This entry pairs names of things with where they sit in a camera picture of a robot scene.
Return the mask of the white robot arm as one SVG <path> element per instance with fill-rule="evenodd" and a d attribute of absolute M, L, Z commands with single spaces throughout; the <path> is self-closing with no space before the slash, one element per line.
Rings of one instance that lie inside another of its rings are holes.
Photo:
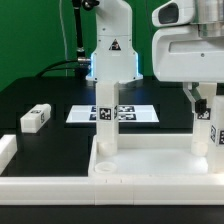
<path fill-rule="evenodd" d="M 90 0 L 96 9 L 97 47 L 91 54 L 91 81 L 139 80 L 132 47 L 132 9 L 124 0 Z M 181 82 L 192 110 L 208 100 L 192 83 L 224 83 L 224 0 L 169 0 L 152 13 L 152 64 L 160 81 Z"/>

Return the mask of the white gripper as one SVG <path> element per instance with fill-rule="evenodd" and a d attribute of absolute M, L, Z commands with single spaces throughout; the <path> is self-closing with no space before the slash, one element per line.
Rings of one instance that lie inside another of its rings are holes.
<path fill-rule="evenodd" d="M 203 114 L 207 100 L 197 82 L 224 82 L 224 0 L 169 0 L 152 13 L 155 76 L 184 82 L 193 113 Z"/>

